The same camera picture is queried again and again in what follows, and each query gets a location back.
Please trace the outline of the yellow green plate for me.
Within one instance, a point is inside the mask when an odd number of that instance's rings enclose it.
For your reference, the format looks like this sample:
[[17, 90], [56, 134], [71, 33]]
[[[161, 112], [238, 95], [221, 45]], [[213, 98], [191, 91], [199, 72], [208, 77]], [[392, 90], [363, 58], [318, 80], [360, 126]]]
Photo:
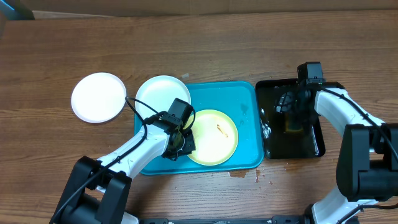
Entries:
[[191, 115], [186, 126], [191, 130], [195, 150], [188, 157], [203, 166], [226, 162], [235, 152], [239, 134], [233, 120], [218, 110], [201, 110]]

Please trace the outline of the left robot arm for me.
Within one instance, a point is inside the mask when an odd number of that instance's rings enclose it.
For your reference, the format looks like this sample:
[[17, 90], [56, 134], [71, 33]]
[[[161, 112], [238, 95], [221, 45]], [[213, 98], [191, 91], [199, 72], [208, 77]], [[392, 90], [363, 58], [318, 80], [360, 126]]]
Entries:
[[157, 157], [176, 161], [195, 150], [193, 106], [174, 99], [168, 111], [142, 118], [133, 138], [112, 153], [73, 166], [51, 223], [139, 223], [125, 211], [133, 178]]

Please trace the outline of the black water tray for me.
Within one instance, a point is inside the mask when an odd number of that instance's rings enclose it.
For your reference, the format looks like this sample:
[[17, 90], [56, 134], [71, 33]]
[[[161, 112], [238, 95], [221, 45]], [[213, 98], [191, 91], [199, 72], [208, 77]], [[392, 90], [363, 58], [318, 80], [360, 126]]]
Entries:
[[302, 133], [285, 132], [288, 114], [275, 112], [275, 100], [296, 83], [296, 78], [263, 80], [255, 85], [261, 122], [264, 155], [267, 159], [307, 159], [325, 154], [319, 117], [313, 124], [302, 123]]

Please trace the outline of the green yellow sponge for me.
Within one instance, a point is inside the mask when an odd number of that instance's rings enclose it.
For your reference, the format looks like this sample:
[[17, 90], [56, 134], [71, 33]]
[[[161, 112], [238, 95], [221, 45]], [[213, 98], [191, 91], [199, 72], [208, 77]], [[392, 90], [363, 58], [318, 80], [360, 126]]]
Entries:
[[285, 132], [286, 133], [302, 133], [303, 126], [302, 123], [297, 121], [287, 120], [285, 121]]

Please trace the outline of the white plate with stain left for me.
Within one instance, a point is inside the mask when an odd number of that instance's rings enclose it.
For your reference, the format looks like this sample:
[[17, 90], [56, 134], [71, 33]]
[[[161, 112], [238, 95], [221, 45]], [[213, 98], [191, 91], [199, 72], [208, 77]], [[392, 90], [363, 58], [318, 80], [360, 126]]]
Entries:
[[156, 76], [144, 82], [135, 97], [157, 112], [167, 111], [176, 98], [191, 104], [186, 85], [179, 79], [167, 75]]

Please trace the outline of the teal plastic tray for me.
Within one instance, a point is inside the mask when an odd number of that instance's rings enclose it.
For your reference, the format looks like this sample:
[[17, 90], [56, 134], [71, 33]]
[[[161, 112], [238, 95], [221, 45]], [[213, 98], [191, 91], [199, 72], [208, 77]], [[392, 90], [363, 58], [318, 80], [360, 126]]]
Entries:
[[188, 156], [176, 161], [156, 157], [141, 171], [144, 175], [218, 172], [257, 167], [264, 158], [262, 129], [254, 87], [245, 81], [188, 84], [192, 105], [201, 110], [217, 110], [228, 115], [238, 130], [238, 145], [224, 163], [203, 166]]

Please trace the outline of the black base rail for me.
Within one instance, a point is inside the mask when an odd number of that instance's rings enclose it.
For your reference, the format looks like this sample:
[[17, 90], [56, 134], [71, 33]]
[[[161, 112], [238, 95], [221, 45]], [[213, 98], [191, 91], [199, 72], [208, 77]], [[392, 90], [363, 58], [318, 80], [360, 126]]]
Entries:
[[271, 218], [232, 218], [232, 219], [181, 219], [145, 218], [139, 224], [310, 224], [305, 215], [276, 215]]

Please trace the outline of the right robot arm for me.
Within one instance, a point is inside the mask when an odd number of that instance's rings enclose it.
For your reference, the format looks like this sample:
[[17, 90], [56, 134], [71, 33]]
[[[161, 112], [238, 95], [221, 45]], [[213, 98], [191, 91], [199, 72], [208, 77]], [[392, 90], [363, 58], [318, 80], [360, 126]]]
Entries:
[[306, 131], [322, 116], [342, 137], [336, 187], [306, 209], [303, 223], [357, 223], [366, 208], [396, 209], [384, 202], [397, 196], [397, 125], [369, 114], [338, 82], [327, 82], [320, 62], [305, 62], [297, 73], [275, 102], [285, 130]]

